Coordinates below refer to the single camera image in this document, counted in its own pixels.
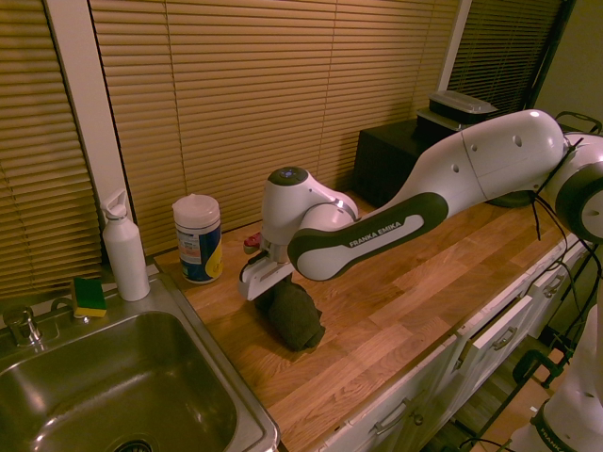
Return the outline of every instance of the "faucet handle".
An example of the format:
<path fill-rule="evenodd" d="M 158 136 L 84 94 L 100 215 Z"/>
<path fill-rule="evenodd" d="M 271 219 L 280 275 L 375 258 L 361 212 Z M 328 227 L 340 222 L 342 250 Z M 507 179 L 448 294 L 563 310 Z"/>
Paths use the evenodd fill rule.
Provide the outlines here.
<path fill-rule="evenodd" d="M 29 306 L 7 308 L 2 314 L 2 319 L 18 346 L 29 346 L 40 341 L 41 332 Z"/>
<path fill-rule="evenodd" d="M 28 306 L 11 306 L 7 308 L 2 319 L 7 327 L 20 326 L 27 322 L 27 315 L 33 317 L 33 311 Z"/>

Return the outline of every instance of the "white lid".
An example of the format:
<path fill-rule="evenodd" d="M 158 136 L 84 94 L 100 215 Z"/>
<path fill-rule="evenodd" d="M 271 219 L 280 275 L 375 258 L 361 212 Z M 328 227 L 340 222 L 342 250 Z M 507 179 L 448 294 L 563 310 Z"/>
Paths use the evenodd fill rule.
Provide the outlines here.
<path fill-rule="evenodd" d="M 497 109 L 488 102 L 450 90 L 433 92 L 430 94 L 430 100 L 466 113 L 484 114 L 497 111 Z"/>
<path fill-rule="evenodd" d="M 194 193 L 171 205 L 173 219 L 185 228 L 205 228 L 220 219 L 220 207 L 211 196 Z"/>

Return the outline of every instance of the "wooden countertop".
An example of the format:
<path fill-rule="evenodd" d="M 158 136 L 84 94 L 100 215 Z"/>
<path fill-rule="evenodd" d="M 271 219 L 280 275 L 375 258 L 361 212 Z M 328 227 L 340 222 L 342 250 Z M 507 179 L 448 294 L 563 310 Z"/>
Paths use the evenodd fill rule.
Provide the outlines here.
<path fill-rule="evenodd" d="M 361 211 L 372 210 L 358 201 Z M 295 274 L 322 311 L 316 349 L 293 352 L 237 292 L 255 223 L 223 235 L 222 275 L 195 285 L 178 252 L 155 260 L 171 274 L 207 328 L 278 424 L 290 452 L 310 450 L 360 404 L 384 391 L 561 240 L 539 210 L 474 206 L 435 230 L 328 282 Z"/>

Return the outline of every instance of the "wall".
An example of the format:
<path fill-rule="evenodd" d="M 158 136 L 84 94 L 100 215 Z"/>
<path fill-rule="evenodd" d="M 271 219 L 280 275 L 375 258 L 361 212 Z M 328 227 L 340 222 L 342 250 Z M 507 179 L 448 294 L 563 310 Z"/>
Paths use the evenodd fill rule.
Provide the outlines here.
<path fill-rule="evenodd" d="M 570 110 L 603 121 L 602 25 L 603 2 L 578 0 L 546 75 L 536 108 L 552 116 Z"/>

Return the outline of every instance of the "small red object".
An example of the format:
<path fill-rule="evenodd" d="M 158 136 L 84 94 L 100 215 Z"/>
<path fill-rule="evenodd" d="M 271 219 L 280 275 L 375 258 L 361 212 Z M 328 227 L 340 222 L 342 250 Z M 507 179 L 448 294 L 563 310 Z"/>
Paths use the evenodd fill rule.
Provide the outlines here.
<path fill-rule="evenodd" d="M 251 237 L 247 237 L 243 242 L 243 249 L 246 254 L 254 254 L 260 249 L 260 241 L 262 237 L 260 233 L 254 234 Z"/>

